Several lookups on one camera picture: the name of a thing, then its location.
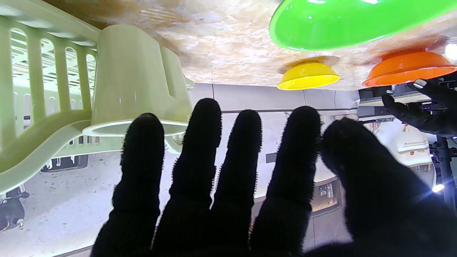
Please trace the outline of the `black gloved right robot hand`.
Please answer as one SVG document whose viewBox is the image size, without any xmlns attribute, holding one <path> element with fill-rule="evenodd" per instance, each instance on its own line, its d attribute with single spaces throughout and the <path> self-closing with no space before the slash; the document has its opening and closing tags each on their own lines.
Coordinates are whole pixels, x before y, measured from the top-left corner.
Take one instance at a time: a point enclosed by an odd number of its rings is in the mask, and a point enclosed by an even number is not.
<svg viewBox="0 0 457 257">
<path fill-rule="evenodd" d="M 400 164 L 363 125 L 344 118 L 321 136 L 319 113 L 295 109 L 287 120 L 261 211 L 251 225 L 261 118 L 242 111 L 227 144 L 217 190 L 215 157 L 221 109 L 201 99 L 187 127 L 163 212 L 159 190 L 164 129 L 144 113 L 131 123 L 121 155 L 113 210 L 92 257 L 455 257 L 456 214 Z M 302 252 L 310 219 L 316 159 L 345 190 L 351 242 Z"/>
</svg>

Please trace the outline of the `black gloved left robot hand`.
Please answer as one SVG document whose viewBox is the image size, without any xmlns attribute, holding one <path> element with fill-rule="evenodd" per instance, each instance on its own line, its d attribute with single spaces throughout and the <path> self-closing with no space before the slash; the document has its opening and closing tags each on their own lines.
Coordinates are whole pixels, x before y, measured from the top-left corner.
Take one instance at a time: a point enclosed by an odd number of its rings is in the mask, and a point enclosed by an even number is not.
<svg viewBox="0 0 457 257">
<path fill-rule="evenodd" d="M 456 91 L 440 87 L 436 79 L 418 79 L 409 87 L 430 97 L 432 101 L 436 101 L 446 109 L 437 114 L 430 114 L 422 111 L 415 103 L 407 106 L 385 94 L 382 96 L 382 102 L 387 111 L 398 120 L 416 127 L 421 132 L 442 137 L 455 137 L 457 135 Z"/>
</svg>

